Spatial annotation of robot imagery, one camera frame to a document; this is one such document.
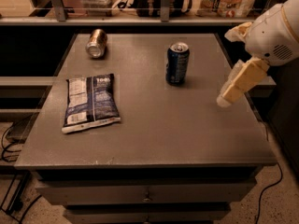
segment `drawer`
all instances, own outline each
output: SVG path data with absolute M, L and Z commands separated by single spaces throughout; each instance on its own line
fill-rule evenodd
M 59 205 L 91 205 L 119 203 L 229 203 L 240 201 L 256 184 L 174 183 L 137 185 L 100 181 L 38 182 L 36 189 L 49 203 Z
M 73 224 L 200 223 L 222 219 L 229 211 L 226 203 L 100 205 L 66 209 L 64 217 Z

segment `can lying on its side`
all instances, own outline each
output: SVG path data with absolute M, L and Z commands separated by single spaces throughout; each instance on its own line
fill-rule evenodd
M 104 55 L 106 44 L 107 34 L 102 29 L 96 29 L 92 32 L 85 49 L 93 58 L 98 58 Z
M 185 82 L 189 55 L 189 47 L 183 42 L 176 42 L 170 46 L 166 66 L 166 81 L 169 84 L 180 85 Z

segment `desk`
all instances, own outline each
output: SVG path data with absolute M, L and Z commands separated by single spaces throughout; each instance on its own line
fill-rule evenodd
M 100 60 L 85 52 L 88 38 L 76 38 L 16 163 L 71 222 L 220 219 L 263 166 L 276 164 L 245 97 L 226 109 L 216 104 L 230 66 L 213 34 L 108 34 Z M 176 41 L 191 51 L 179 87 L 165 81 Z M 108 73 L 121 123 L 63 134 L 65 80 Z

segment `floor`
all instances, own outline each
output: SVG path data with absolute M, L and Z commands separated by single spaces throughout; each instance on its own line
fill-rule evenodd
M 0 137 L 11 123 L 0 122 Z M 260 123 L 261 130 L 264 132 L 265 138 L 269 141 L 269 146 L 275 153 L 278 163 L 281 166 L 283 178 L 274 187 L 267 189 L 263 193 L 261 201 L 261 214 L 259 218 L 260 224 L 291 224 L 299 223 L 299 183 L 293 175 L 292 169 L 286 158 L 280 150 L 279 144 L 272 134 L 266 123 Z M 4 161 L 0 161 L 0 165 L 12 165 Z M 12 175 L 0 175 L 0 202 L 5 197 L 9 187 Z M 231 203 L 232 211 L 222 220 L 214 221 L 214 224 L 253 224 L 258 213 L 259 197 L 263 189 L 271 184 L 276 183 L 280 179 L 279 167 L 264 167 L 256 176 L 257 185 L 249 192 L 249 194 L 238 203 Z M 35 180 L 31 179 L 21 200 L 23 208 L 14 212 L 12 216 L 20 220 L 29 204 L 39 195 L 34 188 Z M 52 206 L 44 198 L 40 198 L 29 209 L 23 220 L 23 224 L 70 224 L 63 217 L 64 209 L 61 206 Z M 0 212 L 1 224 L 18 223 L 12 217 L 7 216 L 3 211 Z

